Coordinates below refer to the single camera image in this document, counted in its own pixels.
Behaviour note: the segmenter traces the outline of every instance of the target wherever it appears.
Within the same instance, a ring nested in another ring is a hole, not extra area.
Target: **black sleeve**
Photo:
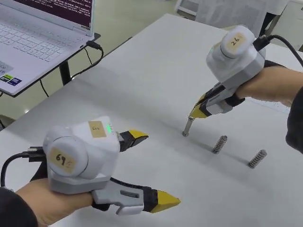
[[[287,120],[286,142],[303,153],[303,88],[294,98]]]
[[[0,188],[0,226],[38,227],[36,216],[27,203],[3,187]]]

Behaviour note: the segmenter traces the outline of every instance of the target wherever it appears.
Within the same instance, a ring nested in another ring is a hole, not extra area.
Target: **wrist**
[[[287,70],[285,72],[285,79],[279,83],[276,95],[278,100],[293,101],[303,87],[303,74],[293,70]]]
[[[16,194],[18,196],[20,196],[23,201],[29,206],[29,208],[32,210],[33,214],[35,215],[36,217],[36,220],[37,220],[37,223],[38,223],[38,227],[45,227],[45,225],[41,225],[41,219],[40,219],[40,215],[38,213],[38,210],[37,209],[37,205],[36,205],[36,202],[35,202],[35,199],[33,198],[33,195],[31,195],[30,193],[28,192],[24,192],[23,190],[18,190],[16,192]]]

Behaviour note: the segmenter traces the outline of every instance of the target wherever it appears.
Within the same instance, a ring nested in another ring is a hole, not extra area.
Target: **floor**
[[[177,0],[96,0],[94,28],[102,35],[98,43],[105,53],[110,52],[165,13],[175,14],[176,2]],[[93,61],[98,59],[98,52],[88,51]],[[84,51],[73,57],[69,63],[71,74],[89,66]],[[62,83],[59,70],[46,76],[43,84],[49,95],[60,89]],[[40,84],[36,83],[16,98],[3,95],[0,98],[0,114],[17,119],[45,99]]]

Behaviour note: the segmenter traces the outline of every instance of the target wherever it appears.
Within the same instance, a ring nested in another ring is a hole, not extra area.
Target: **black desk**
[[[101,35],[95,33],[95,38],[94,41],[99,39],[101,37]],[[79,49],[75,54],[73,54],[72,56],[70,56],[68,59],[66,59],[64,62],[61,62],[60,64],[58,64],[57,66],[55,66],[53,69],[51,69],[49,72],[47,72],[46,74],[44,74],[42,77],[40,77],[39,79],[37,79],[36,81],[34,81],[33,83],[31,83],[30,85],[28,85],[27,87],[25,87],[23,90],[19,91],[17,94],[15,94],[14,96],[7,94],[8,96],[11,96],[13,98],[17,97],[18,95],[20,95],[22,92],[24,92],[25,90],[27,90],[29,87],[33,86],[36,82],[40,81],[42,78],[44,78],[45,76],[47,76],[49,73],[51,73],[52,71],[54,71],[56,68],[59,67],[60,70],[60,74],[61,74],[61,79],[62,79],[62,83],[63,85],[68,84],[71,81],[71,73],[70,73],[70,67],[68,64],[68,60],[70,58],[72,58],[74,55],[78,54],[79,52],[81,52],[85,47],[87,46],[83,46],[81,49]]]

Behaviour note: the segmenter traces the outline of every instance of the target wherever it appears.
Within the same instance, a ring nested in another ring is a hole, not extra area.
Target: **laptop sticker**
[[[18,83],[20,83],[22,80],[14,77],[13,79],[11,79],[8,84],[12,85],[12,86],[16,86]]]
[[[5,64],[4,62],[0,61],[0,76],[8,73],[9,71],[13,70],[14,68]]]
[[[13,78],[14,77],[12,77],[11,75],[5,74],[3,77],[0,78],[0,80],[4,81],[6,83],[6,82],[9,82]]]

